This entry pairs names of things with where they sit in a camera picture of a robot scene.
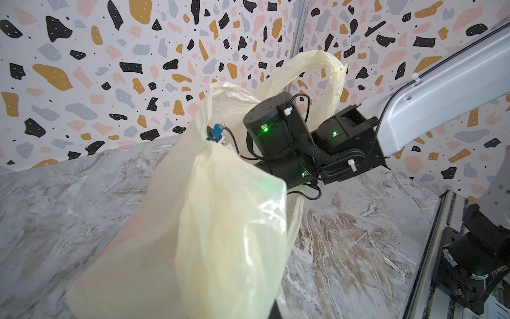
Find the cream plastic bag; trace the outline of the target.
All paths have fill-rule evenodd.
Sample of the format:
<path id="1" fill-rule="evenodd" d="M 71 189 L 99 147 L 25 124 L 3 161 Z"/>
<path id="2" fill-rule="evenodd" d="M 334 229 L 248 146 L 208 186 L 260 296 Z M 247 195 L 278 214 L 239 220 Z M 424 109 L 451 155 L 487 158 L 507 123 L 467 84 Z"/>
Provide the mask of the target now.
<path id="1" fill-rule="evenodd" d="M 247 112 L 310 70 L 325 69 L 316 129 L 340 101 L 347 68 L 323 51 L 286 61 L 249 92 L 213 83 L 195 118 L 156 167 L 147 195 L 66 295 L 78 318 L 268 318 L 300 227 L 304 200 L 282 179 L 209 141 L 224 121 L 241 133 Z"/>

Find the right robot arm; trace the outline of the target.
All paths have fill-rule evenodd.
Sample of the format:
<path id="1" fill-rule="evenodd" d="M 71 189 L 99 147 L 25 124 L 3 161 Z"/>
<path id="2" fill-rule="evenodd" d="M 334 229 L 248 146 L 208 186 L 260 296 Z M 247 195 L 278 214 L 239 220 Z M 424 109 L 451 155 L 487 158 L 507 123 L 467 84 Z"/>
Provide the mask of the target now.
<path id="1" fill-rule="evenodd" d="M 280 93 L 244 117 L 257 166 L 289 188 L 342 182 L 375 167 L 429 130 L 509 92 L 509 20 L 385 94 L 314 124 Z"/>

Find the right corner aluminium post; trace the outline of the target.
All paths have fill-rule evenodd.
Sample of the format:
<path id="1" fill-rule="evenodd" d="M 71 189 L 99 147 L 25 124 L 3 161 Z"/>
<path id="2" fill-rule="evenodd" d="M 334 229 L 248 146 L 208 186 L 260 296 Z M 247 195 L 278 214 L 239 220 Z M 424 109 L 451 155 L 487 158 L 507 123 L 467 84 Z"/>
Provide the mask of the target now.
<path id="1" fill-rule="evenodd" d="M 301 48 L 301 42 L 304 37 L 305 24 L 308 19 L 310 0 L 299 0 L 296 1 L 296 25 L 294 27 L 294 33 L 292 38 L 292 45 L 290 47 L 290 51 L 288 53 L 288 60 L 294 58 L 299 52 Z"/>

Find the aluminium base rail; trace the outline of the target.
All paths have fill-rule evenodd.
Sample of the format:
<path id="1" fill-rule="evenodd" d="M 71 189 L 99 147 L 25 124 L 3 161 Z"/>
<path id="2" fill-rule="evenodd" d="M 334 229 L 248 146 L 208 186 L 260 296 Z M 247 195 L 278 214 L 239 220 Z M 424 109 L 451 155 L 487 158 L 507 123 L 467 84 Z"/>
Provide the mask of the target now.
<path id="1" fill-rule="evenodd" d="M 497 183 L 475 203 L 447 191 L 400 317 L 479 317 L 508 274 L 509 187 Z"/>

